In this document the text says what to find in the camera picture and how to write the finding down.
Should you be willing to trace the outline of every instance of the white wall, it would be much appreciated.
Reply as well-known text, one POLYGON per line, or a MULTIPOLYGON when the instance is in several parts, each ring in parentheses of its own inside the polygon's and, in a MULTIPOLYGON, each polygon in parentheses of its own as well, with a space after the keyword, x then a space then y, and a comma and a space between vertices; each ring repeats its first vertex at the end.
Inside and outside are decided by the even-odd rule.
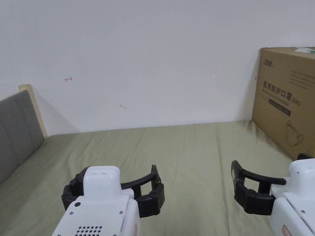
POLYGON ((2 1, 0 98, 32 84, 49 135, 248 120, 259 49, 314 46, 314 9, 314 0, 2 1))

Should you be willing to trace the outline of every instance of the red pen mark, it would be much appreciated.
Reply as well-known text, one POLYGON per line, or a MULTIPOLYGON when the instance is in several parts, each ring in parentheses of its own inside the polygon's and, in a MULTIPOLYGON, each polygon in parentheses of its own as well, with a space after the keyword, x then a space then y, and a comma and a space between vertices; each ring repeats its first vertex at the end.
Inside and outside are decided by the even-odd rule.
POLYGON ((65 81, 67 81, 67 82, 68 82, 68 80, 72 80, 71 76, 70 76, 70 79, 65 78, 65 81))

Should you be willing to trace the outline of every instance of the black rectangle label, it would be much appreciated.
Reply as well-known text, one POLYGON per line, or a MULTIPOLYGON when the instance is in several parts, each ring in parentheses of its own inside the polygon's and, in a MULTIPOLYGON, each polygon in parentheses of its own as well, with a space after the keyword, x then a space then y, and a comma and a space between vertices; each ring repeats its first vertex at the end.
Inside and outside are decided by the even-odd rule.
POLYGON ((287 116, 291 115, 291 111, 289 111, 288 109, 286 109, 285 107, 281 106, 279 103, 276 103, 274 100, 269 99, 269 103, 274 106, 275 108, 277 108, 278 110, 282 111, 284 114, 286 114, 287 116))

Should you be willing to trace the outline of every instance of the wall stain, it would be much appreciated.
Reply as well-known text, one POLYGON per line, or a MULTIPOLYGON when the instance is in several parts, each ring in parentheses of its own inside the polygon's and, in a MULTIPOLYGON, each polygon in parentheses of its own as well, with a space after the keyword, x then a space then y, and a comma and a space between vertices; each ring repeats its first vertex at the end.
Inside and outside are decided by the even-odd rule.
POLYGON ((125 110, 127 110, 127 107, 125 107, 125 106, 123 106, 123 105, 121 105, 121 104, 120 104, 120 107, 123 107, 125 110))

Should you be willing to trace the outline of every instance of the cardboard box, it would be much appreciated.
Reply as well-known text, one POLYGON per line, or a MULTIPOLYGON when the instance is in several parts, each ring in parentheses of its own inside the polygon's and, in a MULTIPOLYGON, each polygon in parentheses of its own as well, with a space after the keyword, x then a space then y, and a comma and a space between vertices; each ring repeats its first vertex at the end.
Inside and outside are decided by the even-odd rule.
POLYGON ((296 50, 261 49, 253 111, 253 121, 293 160, 315 157, 315 48, 296 50))

